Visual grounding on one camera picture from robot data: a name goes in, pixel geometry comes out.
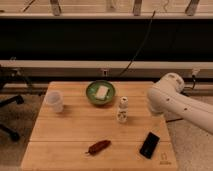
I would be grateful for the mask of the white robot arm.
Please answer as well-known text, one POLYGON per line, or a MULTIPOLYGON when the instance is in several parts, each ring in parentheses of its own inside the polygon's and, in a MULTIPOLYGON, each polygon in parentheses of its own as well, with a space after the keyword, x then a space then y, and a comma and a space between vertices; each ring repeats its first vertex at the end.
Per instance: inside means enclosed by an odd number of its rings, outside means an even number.
POLYGON ((185 83, 176 73, 167 73, 147 91, 148 104, 154 113, 169 111, 213 134, 213 105, 181 94, 185 83))

